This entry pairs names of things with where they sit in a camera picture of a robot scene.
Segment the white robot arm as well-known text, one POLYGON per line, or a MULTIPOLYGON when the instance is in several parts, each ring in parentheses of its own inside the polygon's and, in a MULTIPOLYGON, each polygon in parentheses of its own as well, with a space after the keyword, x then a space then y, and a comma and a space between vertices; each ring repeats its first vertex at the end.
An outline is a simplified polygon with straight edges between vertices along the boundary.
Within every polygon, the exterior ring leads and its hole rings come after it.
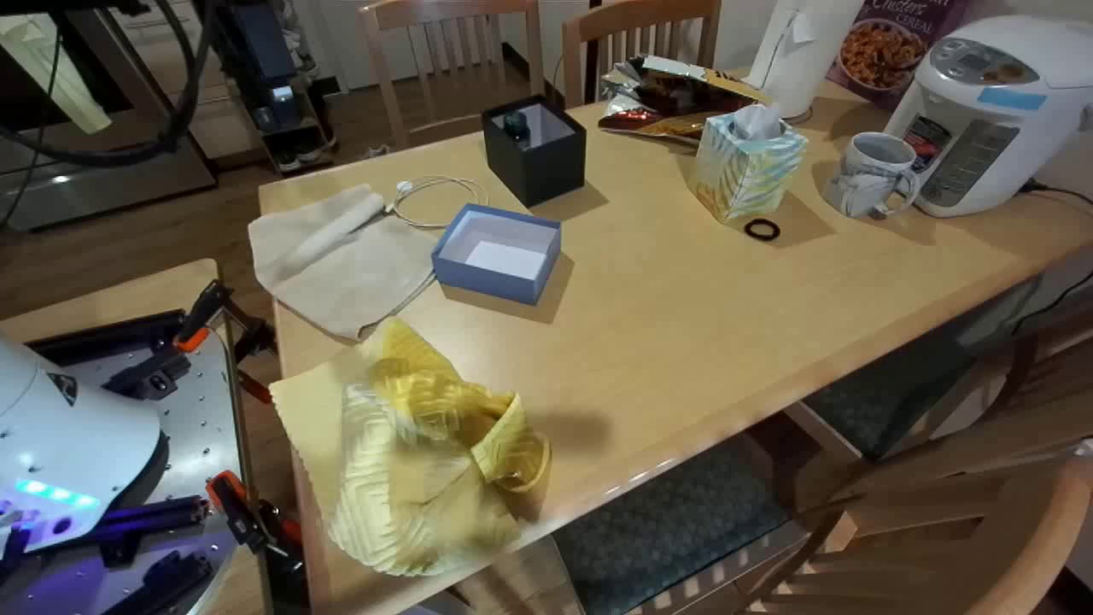
POLYGON ((147 404, 0 342, 0 518, 28 552, 92 531, 156 442, 147 404))

